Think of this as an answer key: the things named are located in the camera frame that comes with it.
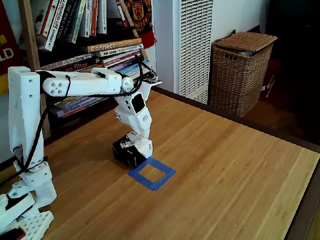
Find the wicker hamper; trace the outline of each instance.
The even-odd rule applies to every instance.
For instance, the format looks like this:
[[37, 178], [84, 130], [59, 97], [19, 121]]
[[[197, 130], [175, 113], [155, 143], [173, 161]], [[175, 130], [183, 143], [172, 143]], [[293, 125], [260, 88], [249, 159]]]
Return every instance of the wicker hamper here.
[[245, 116], [258, 102], [276, 39], [266, 34], [239, 32], [214, 42], [209, 104]]

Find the white air purifier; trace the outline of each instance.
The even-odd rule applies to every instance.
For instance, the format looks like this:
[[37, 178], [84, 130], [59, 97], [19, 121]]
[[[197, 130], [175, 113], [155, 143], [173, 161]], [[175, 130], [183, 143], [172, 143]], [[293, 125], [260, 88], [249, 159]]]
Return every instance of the white air purifier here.
[[154, 0], [161, 88], [207, 104], [213, 0]]

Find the wooden table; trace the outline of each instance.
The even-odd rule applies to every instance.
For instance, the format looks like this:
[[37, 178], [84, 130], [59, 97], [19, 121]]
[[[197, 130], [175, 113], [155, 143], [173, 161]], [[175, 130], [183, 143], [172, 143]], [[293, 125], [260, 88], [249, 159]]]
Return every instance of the wooden table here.
[[[136, 182], [114, 159], [111, 144], [131, 129], [113, 111], [46, 146], [57, 198], [49, 207], [54, 221], [45, 239], [286, 236], [319, 148], [293, 144], [294, 138], [285, 141], [238, 123], [240, 118], [235, 122], [206, 111], [208, 106], [180, 100], [197, 107], [154, 91], [147, 101], [153, 157], [176, 170], [158, 191]], [[143, 174], [159, 177], [152, 167]]]

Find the blue tape square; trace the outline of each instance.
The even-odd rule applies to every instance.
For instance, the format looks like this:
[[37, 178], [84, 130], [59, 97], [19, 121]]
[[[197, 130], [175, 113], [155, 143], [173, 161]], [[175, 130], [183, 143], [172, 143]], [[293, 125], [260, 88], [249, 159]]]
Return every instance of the blue tape square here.
[[[166, 175], [161, 178], [160, 180], [156, 182], [152, 182], [146, 177], [142, 176], [140, 174], [141, 170], [145, 168], [145, 166], [151, 165], [154, 168], [164, 172]], [[154, 191], [159, 190], [165, 183], [168, 181], [174, 174], [176, 173], [175, 170], [172, 168], [164, 165], [162, 162], [159, 162], [158, 160], [154, 159], [153, 157], [149, 157], [147, 160], [145, 160], [143, 163], [141, 163], [137, 168], [130, 170], [128, 172], [128, 175], [135, 179], [138, 183], [144, 185], [148, 189]]]

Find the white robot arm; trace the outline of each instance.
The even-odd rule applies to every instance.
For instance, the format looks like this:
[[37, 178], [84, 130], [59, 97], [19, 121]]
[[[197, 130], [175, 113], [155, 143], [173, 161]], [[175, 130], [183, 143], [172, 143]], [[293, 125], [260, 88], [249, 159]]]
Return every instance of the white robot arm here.
[[[21, 214], [28, 217], [38, 213], [39, 208], [51, 204], [57, 197], [52, 183], [52, 173], [44, 157], [44, 140], [39, 129], [40, 89], [52, 97], [96, 96], [114, 97], [119, 104], [115, 116], [132, 127], [131, 136], [148, 144], [143, 156], [153, 153], [148, 139], [152, 118], [146, 106], [152, 86], [161, 81], [141, 82], [134, 89], [133, 80], [105, 69], [93, 68], [91, 73], [37, 71], [27, 67], [10, 67], [9, 82], [9, 141], [10, 150], [18, 160], [13, 164], [21, 177], [12, 185], [7, 195], [0, 195], [0, 235]], [[38, 140], [34, 144], [38, 130]]]

